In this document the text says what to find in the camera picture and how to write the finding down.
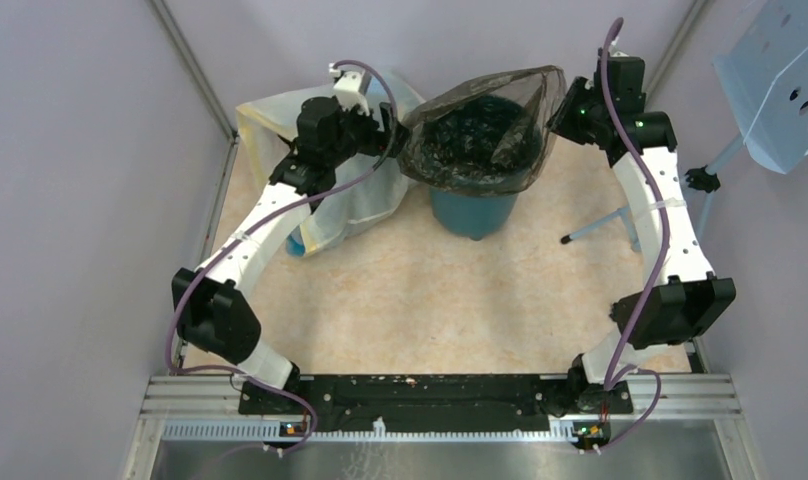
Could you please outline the black plastic trash bag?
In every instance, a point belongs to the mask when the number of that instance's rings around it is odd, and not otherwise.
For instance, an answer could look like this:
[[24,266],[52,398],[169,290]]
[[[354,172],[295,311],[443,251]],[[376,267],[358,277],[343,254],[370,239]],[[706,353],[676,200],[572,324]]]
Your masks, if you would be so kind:
[[519,194],[539,178],[551,155],[556,135],[547,122],[566,92],[564,71],[554,65],[464,81],[404,117],[399,168],[457,195]]

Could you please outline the teal plastic trash bin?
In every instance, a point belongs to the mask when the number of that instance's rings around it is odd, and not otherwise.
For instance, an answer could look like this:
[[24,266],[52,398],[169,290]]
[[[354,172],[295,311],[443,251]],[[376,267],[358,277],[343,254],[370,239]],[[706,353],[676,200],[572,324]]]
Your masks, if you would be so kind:
[[425,126],[423,154],[436,168],[432,212],[451,233],[481,240],[500,230],[541,144],[525,109],[485,95]]

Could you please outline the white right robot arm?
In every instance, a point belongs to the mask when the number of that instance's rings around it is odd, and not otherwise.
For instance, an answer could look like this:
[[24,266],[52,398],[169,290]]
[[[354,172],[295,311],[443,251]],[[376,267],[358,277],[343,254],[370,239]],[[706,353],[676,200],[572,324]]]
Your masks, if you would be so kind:
[[646,110],[644,61],[603,55],[594,76],[576,78],[549,129],[604,151],[627,199],[616,211],[643,256],[644,286],[616,301],[614,329],[579,355],[566,385],[569,404],[592,412],[623,376],[668,347],[703,335],[736,297],[694,230],[678,172],[677,140],[663,112]]

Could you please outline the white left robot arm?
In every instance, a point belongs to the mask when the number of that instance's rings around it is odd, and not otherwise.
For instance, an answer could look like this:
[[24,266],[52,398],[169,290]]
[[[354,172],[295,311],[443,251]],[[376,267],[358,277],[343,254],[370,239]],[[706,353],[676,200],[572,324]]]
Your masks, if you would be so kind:
[[287,154],[240,226],[207,260],[172,279],[177,336],[225,361],[227,372],[261,387],[277,413],[299,404],[299,368],[263,338],[248,300],[290,234],[328,198],[367,179],[400,150],[395,101],[377,110],[335,96],[304,101]]

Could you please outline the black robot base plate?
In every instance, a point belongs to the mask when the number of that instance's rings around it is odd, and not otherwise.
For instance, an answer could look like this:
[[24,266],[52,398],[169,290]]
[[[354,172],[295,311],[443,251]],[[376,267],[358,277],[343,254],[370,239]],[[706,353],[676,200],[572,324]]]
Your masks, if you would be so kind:
[[392,433],[510,433],[546,431],[553,418],[599,419],[634,407],[626,382],[606,391],[568,375],[305,375],[288,386],[290,398],[249,382],[242,415],[318,415],[317,431],[367,431],[377,420]]

